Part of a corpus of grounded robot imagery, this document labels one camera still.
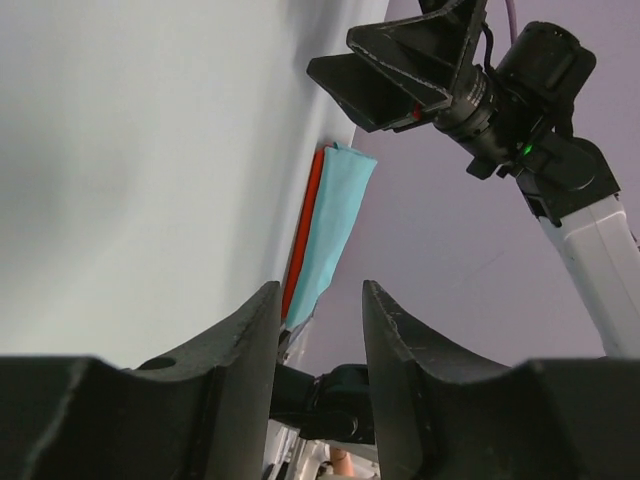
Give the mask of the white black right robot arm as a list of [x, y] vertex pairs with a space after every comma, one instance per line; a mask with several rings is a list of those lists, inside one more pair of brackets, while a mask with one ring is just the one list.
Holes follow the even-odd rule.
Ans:
[[574, 134], [596, 58], [567, 30], [513, 30], [498, 65], [482, 1], [424, 1], [418, 16], [350, 29], [348, 52], [308, 75], [359, 127], [433, 125], [470, 175], [513, 177], [600, 337], [601, 359], [507, 367], [475, 354], [365, 281], [367, 361], [314, 377], [275, 371], [271, 416], [297, 431], [289, 479], [635, 479], [639, 475], [639, 248], [601, 150]]

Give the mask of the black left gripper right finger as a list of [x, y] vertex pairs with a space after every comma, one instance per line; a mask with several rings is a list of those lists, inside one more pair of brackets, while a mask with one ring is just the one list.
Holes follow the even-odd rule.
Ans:
[[362, 315], [383, 478], [638, 477], [637, 361], [507, 367], [422, 323], [374, 281]]

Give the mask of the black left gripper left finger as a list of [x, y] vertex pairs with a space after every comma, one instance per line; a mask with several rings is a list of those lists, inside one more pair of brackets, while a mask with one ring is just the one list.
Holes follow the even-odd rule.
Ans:
[[1, 361], [5, 479], [257, 479], [280, 286], [136, 369], [91, 356]]

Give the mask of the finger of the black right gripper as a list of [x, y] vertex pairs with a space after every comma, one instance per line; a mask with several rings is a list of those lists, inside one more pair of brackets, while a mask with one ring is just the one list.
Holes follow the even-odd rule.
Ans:
[[306, 73], [366, 132], [415, 121], [416, 102], [356, 54], [313, 58]]
[[419, 16], [351, 28], [347, 46], [424, 107], [447, 108], [472, 69], [486, 3], [419, 5]]

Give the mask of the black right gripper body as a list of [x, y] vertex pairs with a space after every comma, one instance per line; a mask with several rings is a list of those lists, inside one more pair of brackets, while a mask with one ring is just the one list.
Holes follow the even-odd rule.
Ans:
[[534, 21], [492, 66], [494, 37], [481, 24], [472, 69], [458, 84], [451, 106], [416, 105], [415, 122], [430, 123], [473, 160], [467, 171], [484, 180], [522, 170], [558, 175], [553, 161], [569, 149], [574, 101], [596, 59], [567, 30]]

